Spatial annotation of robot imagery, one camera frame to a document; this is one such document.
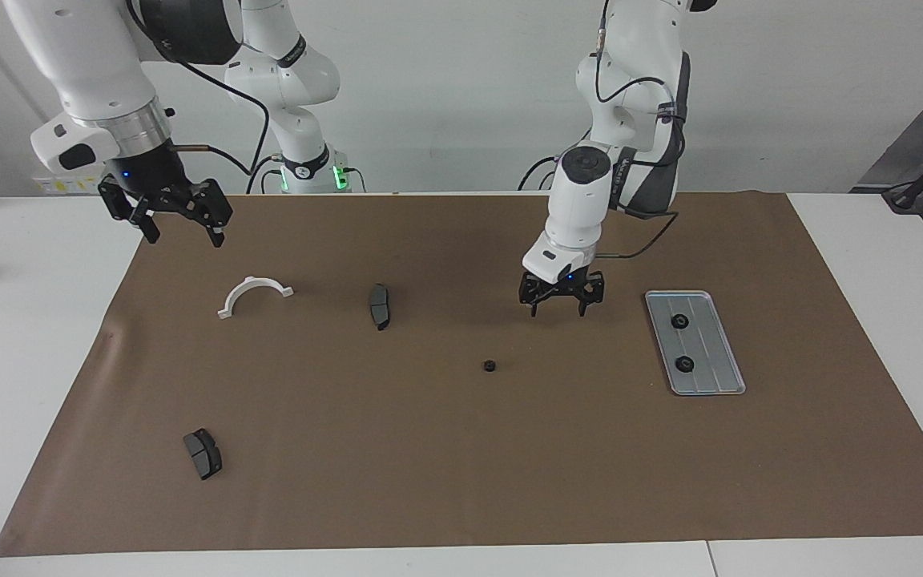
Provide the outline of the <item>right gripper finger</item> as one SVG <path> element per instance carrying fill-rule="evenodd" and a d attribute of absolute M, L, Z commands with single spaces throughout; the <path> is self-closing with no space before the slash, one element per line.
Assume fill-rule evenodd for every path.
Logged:
<path fill-rule="evenodd" d="M 187 218 L 201 225 L 213 248 L 226 240 L 224 229 L 233 216 L 233 208 L 215 179 L 191 184 L 187 190 Z"/>
<path fill-rule="evenodd" d="M 156 244 L 159 229 L 149 213 L 149 200 L 135 198 L 123 189 L 118 180 L 100 180 L 99 196 L 113 220 L 124 220 L 138 230 L 149 244 Z"/>

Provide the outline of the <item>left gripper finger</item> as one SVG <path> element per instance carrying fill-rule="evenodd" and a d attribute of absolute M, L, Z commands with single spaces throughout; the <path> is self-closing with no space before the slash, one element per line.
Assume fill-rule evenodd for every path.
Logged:
<path fill-rule="evenodd" d="M 579 317 L 585 317 L 592 306 L 603 302 L 606 281 L 601 272 L 580 272 L 574 274 L 574 298 L 578 300 Z"/>
<path fill-rule="evenodd" d="M 531 317 L 536 317 L 538 304 L 550 298 L 550 284 L 532 273 L 524 273 L 518 289 L 518 299 L 529 308 Z"/>

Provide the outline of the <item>silver metal tray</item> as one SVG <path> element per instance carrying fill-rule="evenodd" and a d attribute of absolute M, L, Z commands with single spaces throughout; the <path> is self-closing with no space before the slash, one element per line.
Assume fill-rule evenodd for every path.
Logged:
<path fill-rule="evenodd" d="M 648 291 L 644 300 L 664 373 L 674 394 L 722 397 L 746 392 L 746 383 L 710 293 Z M 690 325 L 677 331 L 671 326 L 671 317 L 680 313 L 690 318 Z M 679 372 L 674 366 L 677 357 L 691 357 L 695 370 Z"/>

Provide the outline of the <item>brown paper table mat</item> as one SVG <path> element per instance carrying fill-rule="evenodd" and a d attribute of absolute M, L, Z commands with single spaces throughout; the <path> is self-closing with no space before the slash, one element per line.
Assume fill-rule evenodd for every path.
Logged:
<path fill-rule="evenodd" d="M 784 195 L 683 196 L 585 317 L 518 302 L 542 197 L 233 207 L 222 248 L 158 216 L 0 556 L 923 535 L 923 432 Z M 294 295 L 219 319 L 247 276 Z M 648 291 L 710 293 L 746 392 L 671 391 Z"/>

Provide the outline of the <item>white wall socket box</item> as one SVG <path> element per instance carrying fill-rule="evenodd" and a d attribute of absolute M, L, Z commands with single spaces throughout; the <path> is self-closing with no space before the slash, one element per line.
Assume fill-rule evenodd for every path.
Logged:
<path fill-rule="evenodd" d="M 66 174 L 56 176 L 36 176 L 33 182 L 43 195 L 96 195 L 98 194 L 101 175 Z"/>

